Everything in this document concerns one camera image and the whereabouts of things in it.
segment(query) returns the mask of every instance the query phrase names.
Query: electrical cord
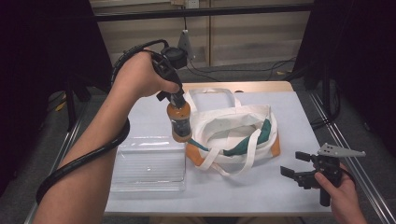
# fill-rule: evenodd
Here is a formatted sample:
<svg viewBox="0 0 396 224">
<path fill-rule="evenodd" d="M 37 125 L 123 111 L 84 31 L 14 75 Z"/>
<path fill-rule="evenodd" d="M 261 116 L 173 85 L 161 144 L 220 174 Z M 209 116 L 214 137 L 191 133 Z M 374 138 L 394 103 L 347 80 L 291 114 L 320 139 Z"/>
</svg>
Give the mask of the electrical cord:
<svg viewBox="0 0 396 224">
<path fill-rule="evenodd" d="M 295 59 L 295 57 L 290 58 L 289 60 L 276 62 L 276 63 L 274 63 L 271 66 L 271 68 L 266 68 L 266 69 L 216 69 L 216 70 L 205 71 L 205 70 L 201 70 L 201 69 L 196 68 L 191 60 L 190 60 L 190 65 L 195 71 L 200 72 L 200 73 L 205 73 L 205 74 L 211 74 L 211 73 L 216 73 L 216 72 L 265 72 L 265 71 L 271 71 L 269 77 L 267 79 L 265 79 L 265 81 L 268 81 L 272 77 L 272 74 L 274 73 L 274 69 L 282 67 L 286 63 L 295 62 L 294 59 Z M 207 78 L 210 78 L 210 79 L 212 79 L 214 81 L 220 82 L 220 80 L 218 80 L 216 78 L 213 78 L 213 77 L 210 77 L 210 76 L 207 76 L 207 75 L 203 75 L 203 74 L 195 73 L 188 66 L 187 66 L 187 69 L 189 69 L 189 71 L 191 73 L 193 73 L 194 75 L 196 75 L 196 76 L 207 77 Z"/>
<path fill-rule="evenodd" d="M 302 217 L 298 217 L 301 221 L 301 223 L 306 224 L 305 220 Z"/>
<path fill-rule="evenodd" d="M 125 51 L 124 54 L 122 56 L 120 56 L 120 58 L 114 64 L 113 70 L 111 72 L 111 80 L 110 80 L 111 86 L 113 86 L 116 76 L 117 76 L 118 72 L 120 71 L 120 69 L 122 68 L 122 66 L 130 58 L 132 58 L 136 53 L 138 53 L 140 51 L 149 51 L 145 48 L 149 47 L 151 45 L 154 45 L 154 44 L 158 44 L 158 43 L 163 43 L 165 48 L 169 47 L 168 43 L 165 40 L 160 39 L 160 40 L 151 41 L 146 44 L 133 47 L 133 48 L 129 49 L 128 51 Z M 129 123 L 129 120 L 127 119 L 125 121 L 125 124 L 122 127 L 119 135 L 114 140 L 110 141 L 109 143 L 105 144 L 104 146 L 99 147 L 84 156 L 81 156 L 73 161 L 70 161 L 63 167 L 59 168 L 58 170 L 56 170 L 55 172 L 50 174 L 41 183 L 40 187 L 37 190 L 37 193 L 35 195 L 35 200 L 36 200 L 37 204 L 41 203 L 41 201 L 42 201 L 44 195 L 47 193 L 47 191 L 53 185 L 55 185 L 55 183 L 57 183 L 60 179 L 62 179 L 66 175 L 70 174 L 71 172 L 75 171 L 77 168 L 81 167 L 82 165 L 87 164 L 88 162 L 91 162 L 91 161 L 97 159 L 98 157 L 105 155 L 107 152 L 109 152 L 113 148 L 117 147 L 119 144 L 121 144 L 125 140 L 125 138 L 129 134 L 129 131 L 130 131 L 130 123 Z"/>
<path fill-rule="evenodd" d="M 111 151 L 113 148 L 117 147 L 119 144 L 121 144 L 125 138 L 128 136 L 130 130 L 130 124 L 129 121 L 127 120 L 122 127 L 122 130 L 119 134 L 119 136 L 116 137 L 116 139 L 112 140 L 111 142 L 105 144 L 102 147 L 97 148 L 96 150 L 81 156 L 73 161 L 70 161 L 63 167 L 59 168 L 55 172 L 53 172 L 51 175 L 49 175 L 40 185 L 38 188 L 38 191 L 35 195 L 35 201 L 37 204 L 41 203 L 41 200 L 43 199 L 44 195 L 47 193 L 47 191 L 60 179 L 62 179 L 64 176 L 70 174 L 71 172 L 75 171 L 77 168 L 81 167 L 84 164 L 87 164 L 90 161 L 95 160 L 96 158 L 99 158 L 107 152 Z"/>
<path fill-rule="evenodd" d="M 187 19 L 186 19 L 186 17 L 183 17 L 184 18 L 184 30 L 187 30 Z"/>
</svg>

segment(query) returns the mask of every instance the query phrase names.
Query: clear plastic container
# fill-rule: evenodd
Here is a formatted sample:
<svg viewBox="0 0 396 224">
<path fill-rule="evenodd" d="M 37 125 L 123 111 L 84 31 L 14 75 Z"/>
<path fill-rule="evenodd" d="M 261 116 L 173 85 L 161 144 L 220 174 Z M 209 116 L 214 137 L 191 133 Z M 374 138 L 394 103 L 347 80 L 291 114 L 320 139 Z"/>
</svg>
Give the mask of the clear plastic container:
<svg viewBox="0 0 396 224">
<path fill-rule="evenodd" d="M 184 190 L 185 144 L 172 137 L 167 104 L 151 98 L 138 103 L 129 116 L 131 131 L 117 151 L 110 191 Z"/>
</svg>

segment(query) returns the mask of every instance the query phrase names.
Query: white tote bag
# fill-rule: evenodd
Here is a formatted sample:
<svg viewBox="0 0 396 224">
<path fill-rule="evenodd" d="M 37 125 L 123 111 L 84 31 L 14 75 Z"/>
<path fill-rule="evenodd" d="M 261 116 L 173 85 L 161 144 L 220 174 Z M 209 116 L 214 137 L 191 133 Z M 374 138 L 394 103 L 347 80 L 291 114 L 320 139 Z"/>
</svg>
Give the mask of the white tote bag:
<svg viewBox="0 0 396 224">
<path fill-rule="evenodd" d="M 199 111 L 193 98 L 199 93 L 225 93 L 231 107 Z M 280 154 L 277 123 L 269 105 L 241 105 L 227 89 L 195 89 L 186 93 L 191 107 L 192 139 L 186 155 L 201 170 L 212 167 L 222 175 L 240 175 L 253 162 Z M 241 170 L 225 171 L 225 163 L 243 164 Z"/>
</svg>

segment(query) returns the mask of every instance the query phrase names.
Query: black cable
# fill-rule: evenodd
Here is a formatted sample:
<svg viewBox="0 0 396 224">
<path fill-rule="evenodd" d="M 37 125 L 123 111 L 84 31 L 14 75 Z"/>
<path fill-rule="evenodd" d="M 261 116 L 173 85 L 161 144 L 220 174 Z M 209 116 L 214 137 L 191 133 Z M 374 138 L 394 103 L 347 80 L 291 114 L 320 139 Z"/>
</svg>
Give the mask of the black cable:
<svg viewBox="0 0 396 224">
<path fill-rule="evenodd" d="M 214 80 L 214 81 L 221 82 L 220 80 L 218 80 L 218 79 L 216 79 L 216 78 L 213 78 L 213 77 L 210 77 L 210 76 L 207 76 L 207 75 L 203 75 L 203 74 L 194 73 L 188 66 L 186 66 L 186 67 L 187 67 L 187 69 L 189 69 L 189 71 L 190 71 L 193 75 L 196 75 L 196 76 L 198 76 L 198 77 L 207 77 L 207 78 L 212 79 L 212 80 Z"/>
<path fill-rule="evenodd" d="M 168 48 L 169 45 L 165 40 L 155 40 L 148 42 L 146 44 L 140 45 L 133 47 L 129 49 L 128 51 L 124 52 L 124 54 L 116 61 L 114 68 L 111 73 L 111 86 L 113 85 L 115 78 L 122 68 L 122 66 L 128 61 L 130 58 L 132 58 L 136 53 L 140 51 L 149 51 L 150 50 L 145 49 L 146 47 L 149 47 L 154 44 L 158 43 L 163 43 L 165 48 Z M 117 147 L 119 144 L 121 144 L 125 138 L 128 136 L 130 131 L 130 123 L 129 120 L 127 119 L 125 121 L 124 126 L 121 129 L 120 134 L 111 142 L 105 144 L 102 147 L 97 148 L 94 151 L 91 151 L 90 153 L 81 156 L 73 161 L 70 161 L 63 167 L 59 168 L 55 172 L 53 172 L 51 175 L 49 175 L 40 185 L 40 187 L 37 190 L 37 193 L 35 195 L 35 200 L 37 204 L 40 204 L 41 200 L 43 199 L 44 195 L 47 193 L 47 191 L 60 179 L 62 179 L 64 176 L 70 174 L 71 172 L 75 171 L 77 168 L 81 167 L 84 164 L 87 164 L 88 162 L 91 162 L 95 160 L 96 158 L 105 155 L 108 151 L 111 151 L 113 148 Z"/>
<path fill-rule="evenodd" d="M 301 223 L 306 224 L 306 222 L 304 221 L 304 219 L 302 217 L 298 217 L 301 221 Z"/>
<path fill-rule="evenodd" d="M 286 61 L 276 62 L 276 64 L 277 63 L 282 63 L 282 64 L 279 65 L 279 66 L 272 66 L 271 68 L 265 68 L 265 69 L 216 69 L 216 70 L 204 71 L 204 70 L 200 70 L 200 69 L 196 68 L 192 64 L 191 61 L 190 61 L 190 63 L 191 63 L 191 66 L 192 66 L 192 68 L 194 70 L 196 70 L 198 72 L 201 72 L 201 73 L 215 73 L 215 72 L 267 72 L 267 71 L 273 71 L 274 69 L 277 69 L 277 68 L 285 65 L 286 63 L 292 63 L 292 62 L 294 62 L 294 59 L 295 59 L 295 57 L 293 57 L 293 58 L 291 58 L 289 60 L 286 60 Z"/>
<path fill-rule="evenodd" d="M 152 50 L 150 50 L 150 49 L 142 49 L 141 51 L 143 51 L 143 52 L 148 52 L 148 53 L 150 53 L 150 54 L 154 54 L 154 55 L 156 55 L 156 56 L 158 56 L 158 57 L 162 57 L 161 54 L 159 54 L 159 53 L 157 53 L 157 52 L 155 52 L 155 51 L 152 51 Z"/>
<path fill-rule="evenodd" d="M 187 30 L 187 20 L 186 20 L 186 17 L 184 17 L 184 30 Z"/>
<path fill-rule="evenodd" d="M 313 64 L 309 64 L 307 66 L 304 66 L 303 68 L 300 68 L 299 70 L 293 71 L 282 80 L 290 82 L 295 78 L 303 77 L 311 69 L 312 66 Z"/>
<path fill-rule="evenodd" d="M 96 158 L 105 155 L 107 152 L 111 151 L 113 148 L 117 147 L 119 144 L 121 144 L 125 138 L 128 136 L 130 130 L 130 124 L 129 120 L 127 120 L 122 127 L 122 130 L 117 136 L 116 139 L 113 141 L 105 144 L 102 147 L 97 148 L 96 150 L 83 155 L 73 161 L 70 161 L 63 167 L 59 168 L 55 172 L 53 172 L 51 175 L 49 175 L 40 185 L 38 188 L 38 191 L 35 195 L 35 200 L 37 204 L 41 203 L 41 200 L 43 199 L 44 195 L 47 193 L 47 191 L 60 179 L 62 179 L 64 176 L 70 174 L 71 172 L 75 171 L 77 168 L 81 167 L 84 164 L 87 164 L 88 162 L 91 162 L 95 160 Z"/>
<path fill-rule="evenodd" d="M 265 79 L 265 81 L 268 81 L 268 80 L 270 80 L 270 78 L 271 78 L 272 74 L 274 73 L 274 69 L 276 69 L 276 68 L 279 68 L 279 67 L 281 67 L 281 66 L 285 65 L 286 63 L 292 63 L 292 62 L 295 62 L 295 61 L 294 61 L 294 59 L 295 59 L 295 57 L 294 57 L 294 58 L 291 58 L 291 59 L 289 59 L 289 60 L 286 60 L 286 61 L 280 61 L 280 62 L 274 63 L 274 64 L 273 64 L 273 66 L 271 67 L 271 73 L 270 73 L 270 76 L 269 76 L 267 79 Z"/>
</svg>

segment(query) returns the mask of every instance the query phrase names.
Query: white table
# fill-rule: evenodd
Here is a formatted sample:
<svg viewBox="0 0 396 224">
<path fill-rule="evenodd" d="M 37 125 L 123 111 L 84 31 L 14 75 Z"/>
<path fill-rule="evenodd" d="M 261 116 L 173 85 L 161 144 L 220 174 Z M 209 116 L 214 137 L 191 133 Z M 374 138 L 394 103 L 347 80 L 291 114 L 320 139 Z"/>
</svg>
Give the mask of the white table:
<svg viewBox="0 0 396 224">
<path fill-rule="evenodd" d="M 299 188 L 295 181 L 280 174 L 281 165 L 296 172 L 313 170 L 311 162 L 296 160 L 294 153 L 303 151 L 316 154 L 319 149 L 318 141 L 290 84 L 244 82 L 184 85 L 185 90 L 202 87 L 255 91 L 237 93 L 236 96 L 243 105 L 271 105 L 278 122 L 281 154 L 276 158 L 255 162 L 248 173 L 232 177 L 221 176 L 213 170 L 200 171 L 187 160 L 184 191 L 110 193 L 106 214 L 227 217 L 329 215 L 330 208 L 319 204 L 318 189 Z M 218 101 L 203 100 L 202 104 L 211 107 L 208 102 Z M 142 106 L 150 104 L 158 116 L 167 119 L 167 102 L 152 104 L 150 99 L 144 99 L 140 103 Z"/>
</svg>

